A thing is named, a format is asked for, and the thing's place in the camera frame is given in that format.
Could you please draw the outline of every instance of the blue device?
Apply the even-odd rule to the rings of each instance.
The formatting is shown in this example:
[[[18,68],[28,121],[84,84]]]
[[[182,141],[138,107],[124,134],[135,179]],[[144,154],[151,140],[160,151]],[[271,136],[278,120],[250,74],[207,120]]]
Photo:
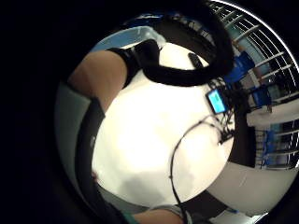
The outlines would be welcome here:
[[[220,114],[228,110],[225,97],[220,90],[213,90],[206,94],[206,98],[213,109],[214,114]]]

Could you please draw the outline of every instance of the white wall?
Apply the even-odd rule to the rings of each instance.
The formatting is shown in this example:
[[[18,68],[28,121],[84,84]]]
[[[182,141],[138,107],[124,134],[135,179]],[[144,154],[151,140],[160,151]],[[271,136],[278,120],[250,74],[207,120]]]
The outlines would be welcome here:
[[[248,217],[244,213],[231,213],[223,211],[217,217],[211,218],[209,221],[214,224],[252,224],[263,216]]]
[[[270,171],[227,162],[207,191],[248,216],[269,212],[284,196],[299,168]]]

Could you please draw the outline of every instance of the small screen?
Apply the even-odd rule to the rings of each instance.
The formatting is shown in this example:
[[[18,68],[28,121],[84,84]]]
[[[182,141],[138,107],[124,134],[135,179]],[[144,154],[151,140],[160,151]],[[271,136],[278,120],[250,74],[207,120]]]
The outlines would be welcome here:
[[[207,97],[216,114],[225,112],[227,110],[218,90],[210,92]]]

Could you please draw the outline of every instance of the skin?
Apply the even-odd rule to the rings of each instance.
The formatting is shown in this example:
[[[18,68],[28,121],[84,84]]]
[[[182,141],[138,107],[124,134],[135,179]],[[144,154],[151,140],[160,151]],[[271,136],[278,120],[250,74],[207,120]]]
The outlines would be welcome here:
[[[68,83],[88,97],[96,97],[104,112],[123,88],[127,77],[127,67],[116,53],[106,50],[89,53],[74,70]],[[182,224],[182,219],[167,210],[134,214],[140,224]]]

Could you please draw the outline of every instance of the wire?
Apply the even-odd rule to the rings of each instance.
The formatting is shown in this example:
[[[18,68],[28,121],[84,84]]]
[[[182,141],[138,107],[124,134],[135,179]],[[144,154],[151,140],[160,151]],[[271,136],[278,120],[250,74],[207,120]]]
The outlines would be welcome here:
[[[198,121],[197,123],[193,124],[193,126],[191,126],[191,127],[185,132],[185,134],[183,134],[182,137],[178,140],[178,142],[177,142],[177,144],[176,144],[176,146],[175,146],[175,148],[174,148],[173,154],[172,154],[172,156],[171,156],[171,161],[170,161],[170,176],[169,176],[169,178],[170,178],[170,181],[171,181],[171,186],[172,186],[173,193],[174,193],[174,195],[175,195],[175,198],[176,198],[176,200],[177,200],[177,202],[178,202],[178,206],[179,206],[179,208],[180,208],[180,210],[181,210],[181,213],[182,213],[182,215],[183,215],[183,222],[184,222],[184,224],[188,224],[188,219],[187,219],[186,210],[184,209],[184,206],[182,205],[182,203],[181,203],[181,201],[180,201],[180,199],[179,199],[179,196],[178,196],[178,194],[177,194],[177,191],[176,191],[175,186],[174,186],[174,181],[173,181],[173,165],[174,165],[175,154],[176,154],[176,152],[177,152],[177,150],[178,150],[178,147],[179,147],[179,145],[180,145],[182,139],[183,139],[183,138],[184,138],[184,137],[185,137],[191,130],[193,130],[194,128],[198,127],[199,125],[201,125],[201,124],[203,124],[203,123],[209,125],[210,127],[216,128],[216,129],[220,132],[220,134],[221,134],[221,129],[220,129],[220,128],[216,127],[216,126],[215,126],[214,124],[212,124],[212,123],[208,123],[208,122],[206,122],[206,119],[209,118],[209,117],[212,117],[212,118],[215,119],[217,122],[220,122],[219,119],[216,118],[215,116],[208,115],[208,116],[204,117],[203,119],[201,119],[200,121]]]

